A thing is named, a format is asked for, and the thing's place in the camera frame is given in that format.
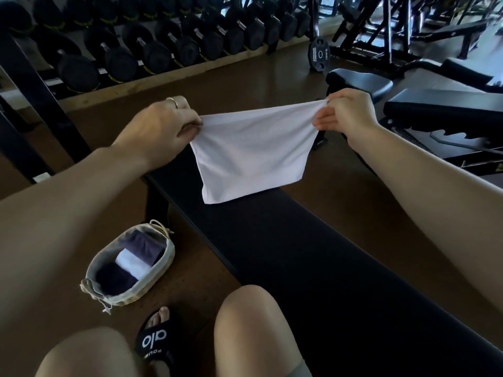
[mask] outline brown floor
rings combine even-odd
[[[326,86],[322,74],[309,71],[306,51],[306,45],[286,48],[273,56],[212,70],[90,107],[70,117],[91,147],[97,148],[111,144],[142,107],[170,95],[185,95],[200,114],[311,101],[324,97]],[[71,165],[43,126],[28,136],[55,170]],[[285,190],[427,297],[502,347],[502,315],[425,238],[342,137],[330,134],[329,140],[328,145],[311,153],[303,179]],[[28,186],[1,157],[0,170],[7,181],[0,184],[0,198]],[[99,303],[79,289],[92,257],[123,230],[143,220],[145,196],[141,181],[125,189],[104,210],[53,283],[1,334],[3,375],[33,375],[51,347],[81,329],[108,325],[122,331],[132,342],[139,324],[165,303],[176,307],[183,318],[194,373],[214,374],[213,321],[225,296],[239,284],[176,212],[171,211],[171,229],[175,231],[177,255],[169,271],[145,297],[113,309],[108,316],[101,313]]]

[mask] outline right hand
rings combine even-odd
[[[169,163],[199,133],[202,121],[183,96],[151,104],[129,122],[112,148],[145,164],[145,172]]]
[[[316,114],[313,126],[319,131],[337,131],[348,138],[358,138],[363,129],[379,126],[370,95],[353,88],[330,94],[329,102]]]

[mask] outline slide sandal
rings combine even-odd
[[[176,337],[173,312],[170,310],[170,318],[167,321],[145,329],[150,318],[158,311],[155,310],[148,315],[140,327],[136,335],[134,349],[145,361],[164,361],[170,368],[171,376],[173,376],[175,369],[173,341]]]

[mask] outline ring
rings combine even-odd
[[[178,103],[177,103],[177,101],[175,101],[175,100],[174,100],[174,98],[172,98],[172,97],[170,97],[170,96],[169,96],[169,97],[167,97],[167,98],[166,98],[166,100],[173,101],[174,105],[175,105],[175,106],[177,107],[177,109],[178,109]]]

